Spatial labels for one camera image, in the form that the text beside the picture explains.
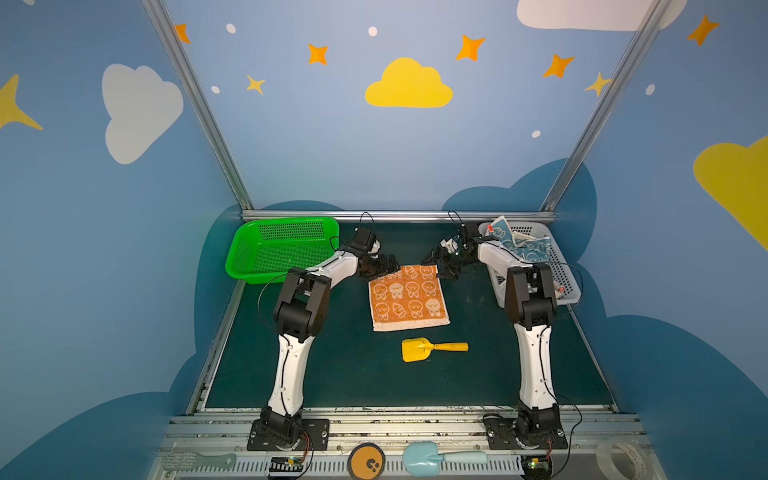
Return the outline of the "right electronics board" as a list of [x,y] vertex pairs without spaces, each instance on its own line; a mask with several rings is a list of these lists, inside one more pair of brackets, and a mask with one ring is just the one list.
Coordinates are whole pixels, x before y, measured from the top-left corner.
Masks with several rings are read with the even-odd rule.
[[549,457],[523,456],[521,458],[523,480],[550,480],[552,462]]

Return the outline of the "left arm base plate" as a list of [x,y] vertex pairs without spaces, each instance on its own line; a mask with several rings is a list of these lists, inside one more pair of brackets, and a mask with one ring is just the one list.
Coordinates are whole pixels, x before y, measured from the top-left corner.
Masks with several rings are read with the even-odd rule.
[[328,419],[301,419],[299,423],[279,417],[275,422],[256,419],[248,434],[247,451],[325,451],[328,448]]

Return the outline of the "orange jellyfish pattern towel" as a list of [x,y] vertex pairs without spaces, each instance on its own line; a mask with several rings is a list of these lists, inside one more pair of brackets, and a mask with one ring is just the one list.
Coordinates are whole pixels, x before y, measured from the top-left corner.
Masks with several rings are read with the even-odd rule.
[[374,332],[433,328],[450,324],[438,269],[407,265],[368,284]]

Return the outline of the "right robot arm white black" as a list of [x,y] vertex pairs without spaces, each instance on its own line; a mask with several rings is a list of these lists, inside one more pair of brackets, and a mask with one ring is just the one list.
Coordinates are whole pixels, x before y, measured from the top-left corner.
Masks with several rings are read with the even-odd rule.
[[525,449],[566,448],[551,375],[550,338],[557,299],[550,266],[524,260],[488,237],[444,239],[421,263],[436,265],[438,276],[444,279],[457,279],[464,267],[475,263],[503,277],[501,307],[514,327],[520,357],[515,439]]

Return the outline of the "yellow toy shovel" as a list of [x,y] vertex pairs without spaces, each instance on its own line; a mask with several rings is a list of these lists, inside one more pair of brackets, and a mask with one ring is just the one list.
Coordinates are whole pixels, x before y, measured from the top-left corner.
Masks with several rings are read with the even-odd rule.
[[406,339],[401,342],[401,355],[406,363],[424,361],[430,357],[433,351],[467,352],[468,350],[469,344],[466,342],[433,344],[423,337]]

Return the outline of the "light blue toy shovel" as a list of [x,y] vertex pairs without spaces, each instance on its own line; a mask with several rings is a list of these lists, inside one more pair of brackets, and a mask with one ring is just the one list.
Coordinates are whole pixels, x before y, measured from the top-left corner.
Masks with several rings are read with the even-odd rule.
[[460,464],[486,464],[488,456],[482,451],[439,451],[436,443],[430,441],[409,444],[402,455],[406,471],[415,478],[432,478],[440,474],[446,462]]

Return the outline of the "clear tape roll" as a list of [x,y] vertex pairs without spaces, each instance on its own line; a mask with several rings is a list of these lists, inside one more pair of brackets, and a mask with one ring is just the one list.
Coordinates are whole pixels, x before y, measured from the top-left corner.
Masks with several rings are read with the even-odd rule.
[[629,437],[614,437],[595,448],[600,472],[608,480],[647,480],[654,473],[648,454]]

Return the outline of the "green plastic basket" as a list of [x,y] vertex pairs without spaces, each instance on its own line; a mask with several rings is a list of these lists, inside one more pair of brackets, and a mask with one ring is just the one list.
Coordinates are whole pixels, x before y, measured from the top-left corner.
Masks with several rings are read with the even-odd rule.
[[293,267],[307,269],[330,258],[339,245],[339,230],[329,217],[247,222],[235,232],[225,270],[248,284],[276,282]]

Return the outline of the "teal patterned towel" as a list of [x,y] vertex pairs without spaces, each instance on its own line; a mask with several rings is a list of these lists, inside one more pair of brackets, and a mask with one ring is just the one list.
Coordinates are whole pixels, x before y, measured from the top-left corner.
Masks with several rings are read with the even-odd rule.
[[523,263],[549,263],[554,260],[549,236],[535,236],[515,230],[503,216],[497,217],[486,226],[481,226],[479,232],[498,240]]

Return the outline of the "electronics board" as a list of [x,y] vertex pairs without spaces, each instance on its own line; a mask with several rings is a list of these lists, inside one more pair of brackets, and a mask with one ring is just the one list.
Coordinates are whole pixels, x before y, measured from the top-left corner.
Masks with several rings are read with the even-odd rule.
[[521,458],[523,480],[550,480],[552,462],[549,457],[523,456]]
[[305,461],[299,457],[271,457],[268,461],[266,477],[268,479],[298,479],[305,471]]

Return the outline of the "orange black round disc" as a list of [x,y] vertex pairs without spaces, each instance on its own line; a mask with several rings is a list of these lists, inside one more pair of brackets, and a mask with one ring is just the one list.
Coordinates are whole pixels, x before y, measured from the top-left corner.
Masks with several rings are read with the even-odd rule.
[[374,443],[357,445],[349,454],[347,471],[354,480],[379,479],[386,467],[383,450]]

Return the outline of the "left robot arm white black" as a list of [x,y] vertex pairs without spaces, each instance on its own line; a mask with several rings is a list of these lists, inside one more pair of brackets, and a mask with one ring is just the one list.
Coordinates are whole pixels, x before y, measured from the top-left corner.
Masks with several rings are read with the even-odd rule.
[[355,229],[354,238],[309,268],[288,270],[273,312],[279,355],[273,390],[261,409],[256,431],[280,449],[291,449],[307,434],[303,428],[304,379],[311,346],[324,327],[331,291],[355,275],[371,281],[400,268],[380,252],[376,233]]

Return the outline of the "left electronics board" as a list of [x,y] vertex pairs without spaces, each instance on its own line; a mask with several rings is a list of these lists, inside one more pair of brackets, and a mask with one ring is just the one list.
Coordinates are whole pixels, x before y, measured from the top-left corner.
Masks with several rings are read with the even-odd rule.
[[298,479],[305,471],[305,461],[299,457],[271,457],[268,461],[266,477],[268,479]]

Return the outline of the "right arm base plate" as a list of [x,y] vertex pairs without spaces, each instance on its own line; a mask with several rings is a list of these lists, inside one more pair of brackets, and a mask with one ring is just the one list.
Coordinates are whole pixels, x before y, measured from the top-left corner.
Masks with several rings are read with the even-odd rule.
[[491,450],[566,450],[568,440],[558,421],[535,422],[523,417],[484,415],[482,423]]

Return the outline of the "white plastic basket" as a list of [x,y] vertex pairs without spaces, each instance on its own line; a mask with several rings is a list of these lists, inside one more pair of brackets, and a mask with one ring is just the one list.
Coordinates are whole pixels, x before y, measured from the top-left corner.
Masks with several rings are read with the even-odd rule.
[[[565,261],[549,228],[541,223],[507,221],[515,230],[531,233],[535,236],[549,236],[551,238],[551,255],[554,257],[554,260],[545,264],[548,265],[552,271],[557,305],[570,305],[572,308],[575,308],[581,301],[582,281],[581,278],[576,278],[574,276],[574,267]],[[478,227],[478,231],[481,226],[486,226],[489,223],[490,222],[481,223]],[[498,240],[491,236],[481,235],[483,237],[491,238],[491,246],[480,247],[478,249],[478,258],[480,262],[487,267],[496,302],[499,307],[503,308],[505,302],[507,269],[513,266],[531,267],[535,263],[523,263],[510,251],[506,250]]]

